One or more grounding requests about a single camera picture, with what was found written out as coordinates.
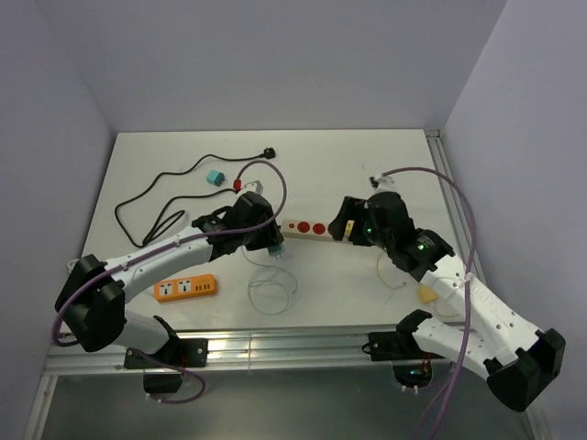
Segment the small yellow plug adapter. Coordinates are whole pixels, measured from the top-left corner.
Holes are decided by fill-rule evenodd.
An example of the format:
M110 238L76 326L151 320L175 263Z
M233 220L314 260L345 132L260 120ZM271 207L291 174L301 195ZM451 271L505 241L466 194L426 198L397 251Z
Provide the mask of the small yellow plug adapter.
M345 241L350 241L350 236L352 234L353 227L354 227L354 221L348 220L348 222L346 223L345 231L344 231L344 235L343 235L343 239Z

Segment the teal charger with cable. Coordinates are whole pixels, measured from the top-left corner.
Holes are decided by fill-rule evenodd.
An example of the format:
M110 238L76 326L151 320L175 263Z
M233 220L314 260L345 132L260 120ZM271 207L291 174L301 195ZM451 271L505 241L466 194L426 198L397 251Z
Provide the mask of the teal charger with cable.
M268 248L269 256L276 260L282 259L284 252L285 249L283 244L275 245Z

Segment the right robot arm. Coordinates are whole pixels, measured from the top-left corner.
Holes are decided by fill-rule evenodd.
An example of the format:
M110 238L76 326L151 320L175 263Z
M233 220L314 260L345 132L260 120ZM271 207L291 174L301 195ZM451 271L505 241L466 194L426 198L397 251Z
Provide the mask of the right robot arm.
M559 375L563 336L528 322L466 272L440 235L415 226L398 193L377 192L367 200L345 197L327 231L336 241L382 249L397 269L471 321L474 333L464 335L431 313L415 310L393 331L368 335L372 360L425 353L461 360L504 406L519 413Z

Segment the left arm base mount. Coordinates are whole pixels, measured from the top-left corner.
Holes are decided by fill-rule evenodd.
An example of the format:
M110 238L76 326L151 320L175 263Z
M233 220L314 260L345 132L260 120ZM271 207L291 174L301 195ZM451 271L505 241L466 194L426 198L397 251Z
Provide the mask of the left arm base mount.
M204 378L192 371L206 365L208 340L205 338L178 338L169 341L155 354L129 348L125 354L124 369L143 371L143 390L153 400L180 404L199 399L205 392ZM199 384L198 392L190 398L172 399L188 381Z

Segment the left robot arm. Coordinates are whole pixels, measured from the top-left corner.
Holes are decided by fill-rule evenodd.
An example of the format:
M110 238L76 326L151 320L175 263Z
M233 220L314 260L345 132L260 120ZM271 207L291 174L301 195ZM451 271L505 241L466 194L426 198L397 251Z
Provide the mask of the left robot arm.
M95 255L80 258L55 303L53 344L81 345L89 353L116 345L143 352L158 366L170 365L179 354L175 331L159 316L128 311L127 304L157 282L241 247L280 245L276 217L281 210L255 192L244 192L158 244L105 261Z

